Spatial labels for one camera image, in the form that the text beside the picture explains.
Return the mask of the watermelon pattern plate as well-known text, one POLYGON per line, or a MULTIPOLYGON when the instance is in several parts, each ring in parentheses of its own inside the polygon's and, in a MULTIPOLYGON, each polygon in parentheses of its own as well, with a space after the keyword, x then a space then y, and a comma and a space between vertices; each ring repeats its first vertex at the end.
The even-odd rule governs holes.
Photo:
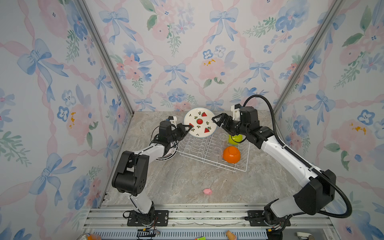
POLYGON ((190 110, 184 118, 184 125, 189 125, 189 135, 196 138, 211 136, 217 129, 217 124, 212 121, 214 113, 206 108, 195 108, 190 110))

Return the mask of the red green rimmed plate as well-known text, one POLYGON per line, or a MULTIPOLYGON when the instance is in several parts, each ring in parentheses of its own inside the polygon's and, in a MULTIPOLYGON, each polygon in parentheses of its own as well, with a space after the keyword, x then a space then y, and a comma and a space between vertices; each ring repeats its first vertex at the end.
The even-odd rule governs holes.
POLYGON ((178 144, 176 142, 167 144, 166 146, 163 146, 167 150, 167 153, 165 153, 162 157, 159 157, 156 159, 156 161, 167 161, 173 158, 178 150, 178 144))

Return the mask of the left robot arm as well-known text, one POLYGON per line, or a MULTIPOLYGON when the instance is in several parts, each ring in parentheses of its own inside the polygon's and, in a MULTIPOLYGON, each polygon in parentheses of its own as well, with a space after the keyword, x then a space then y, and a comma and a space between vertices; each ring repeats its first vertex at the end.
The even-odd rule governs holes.
POLYGON ((155 223, 155 206, 145 192, 150 162, 169 156, 193 127, 176 124, 173 119, 160 122, 159 133, 149 146, 136 152, 124 151, 112 178, 112 187, 127 195, 134 206, 127 217, 133 223, 149 226, 155 223))

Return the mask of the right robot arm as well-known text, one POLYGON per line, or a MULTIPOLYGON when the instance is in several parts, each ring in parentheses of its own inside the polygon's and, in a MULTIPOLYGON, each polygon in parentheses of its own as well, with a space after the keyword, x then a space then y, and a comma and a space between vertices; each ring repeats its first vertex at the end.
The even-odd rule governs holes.
POLYGON ((330 170, 322 171, 311 165, 285 145, 269 127, 261 126, 258 112, 252 107, 238 107, 238 117, 225 113, 214 116, 212 121, 230 136, 243 135, 246 140, 280 163, 302 187, 291 197, 277 199, 264 207, 264 221, 269 226, 278 225, 289 216, 320 214, 335 198, 332 184, 336 176, 330 170))

